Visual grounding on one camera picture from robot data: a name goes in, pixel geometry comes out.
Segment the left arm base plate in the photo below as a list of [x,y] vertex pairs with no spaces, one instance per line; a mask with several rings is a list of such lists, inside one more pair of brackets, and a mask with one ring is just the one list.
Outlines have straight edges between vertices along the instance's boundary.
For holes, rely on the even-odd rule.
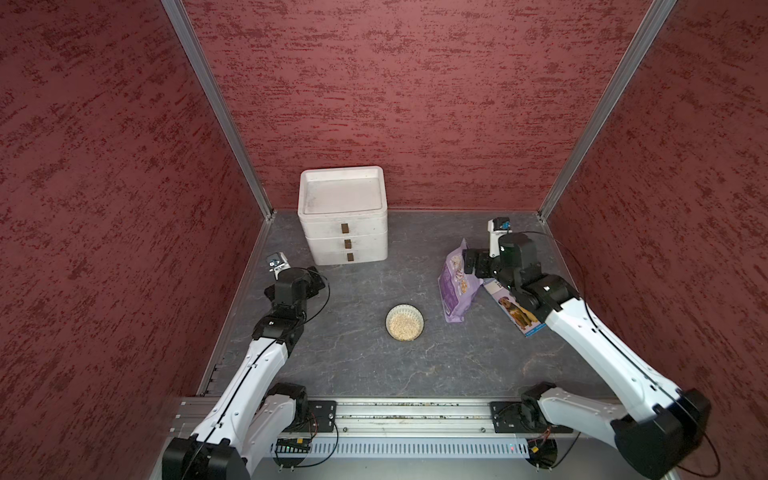
[[337,402],[333,400],[309,400],[302,406],[285,433],[318,434],[335,431]]

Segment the green patterned breakfast bowl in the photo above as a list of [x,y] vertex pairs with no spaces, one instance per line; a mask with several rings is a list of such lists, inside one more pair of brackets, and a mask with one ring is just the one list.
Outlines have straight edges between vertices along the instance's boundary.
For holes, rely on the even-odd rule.
[[388,312],[385,326],[388,334],[395,340],[413,341],[424,330],[424,317],[416,307],[401,304]]

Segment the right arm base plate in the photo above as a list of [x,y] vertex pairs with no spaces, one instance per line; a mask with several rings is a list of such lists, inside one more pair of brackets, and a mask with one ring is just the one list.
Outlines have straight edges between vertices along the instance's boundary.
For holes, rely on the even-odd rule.
[[570,434],[574,430],[568,427],[554,425],[533,407],[522,401],[495,401],[489,403],[491,421],[497,434],[527,434],[542,435]]

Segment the purple oats bag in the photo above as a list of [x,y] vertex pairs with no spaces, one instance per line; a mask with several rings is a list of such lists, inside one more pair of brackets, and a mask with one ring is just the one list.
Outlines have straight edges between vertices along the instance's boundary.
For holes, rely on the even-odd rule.
[[483,281],[474,274],[465,272],[463,254],[467,250],[466,240],[451,251],[445,259],[438,286],[443,315],[447,323],[461,323]]

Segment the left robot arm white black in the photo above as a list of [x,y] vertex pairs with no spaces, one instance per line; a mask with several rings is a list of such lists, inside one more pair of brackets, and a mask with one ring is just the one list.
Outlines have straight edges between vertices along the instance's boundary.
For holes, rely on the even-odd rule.
[[271,308],[255,325],[246,357],[206,417],[162,455],[163,479],[251,479],[280,433],[306,415],[306,389],[273,380],[311,320],[307,301],[327,279],[316,268],[281,270],[265,290]]

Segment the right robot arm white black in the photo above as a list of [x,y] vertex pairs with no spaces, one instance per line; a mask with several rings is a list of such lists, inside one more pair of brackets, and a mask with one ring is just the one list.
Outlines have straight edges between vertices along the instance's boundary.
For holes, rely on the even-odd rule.
[[530,233],[505,232],[494,242],[463,250],[463,271],[498,283],[513,306],[566,341],[618,400],[605,403],[542,382],[519,403],[529,428],[570,428],[615,448],[646,479],[671,474],[706,441],[710,401],[656,371],[593,314],[584,294],[545,273]]

